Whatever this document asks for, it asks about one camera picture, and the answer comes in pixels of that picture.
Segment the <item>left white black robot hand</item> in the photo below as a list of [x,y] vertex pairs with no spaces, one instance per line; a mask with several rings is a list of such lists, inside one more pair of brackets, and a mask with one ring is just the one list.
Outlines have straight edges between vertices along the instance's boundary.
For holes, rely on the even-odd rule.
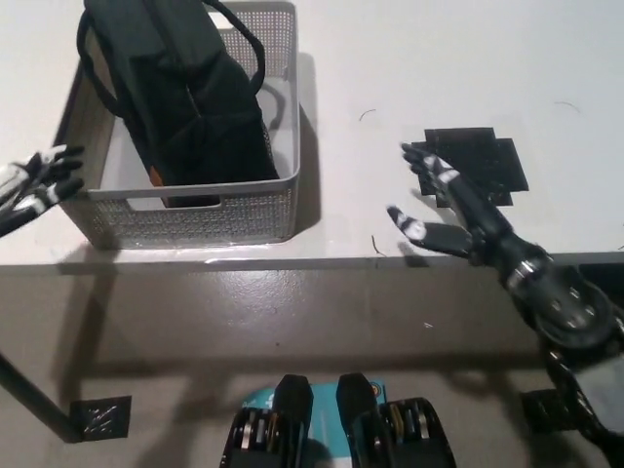
[[84,186],[75,175],[85,148],[66,144],[1,167],[1,237],[74,197]]

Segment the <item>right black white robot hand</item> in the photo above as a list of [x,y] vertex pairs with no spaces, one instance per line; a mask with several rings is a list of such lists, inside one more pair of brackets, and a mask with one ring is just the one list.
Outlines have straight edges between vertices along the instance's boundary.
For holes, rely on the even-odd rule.
[[468,177],[420,145],[404,143],[402,150],[411,171],[424,176],[435,194],[449,203],[458,220],[456,225],[423,221],[396,206],[388,207],[390,218],[411,244],[464,258],[475,266],[492,267],[503,288],[516,295],[543,276],[549,255],[520,238],[503,213]]

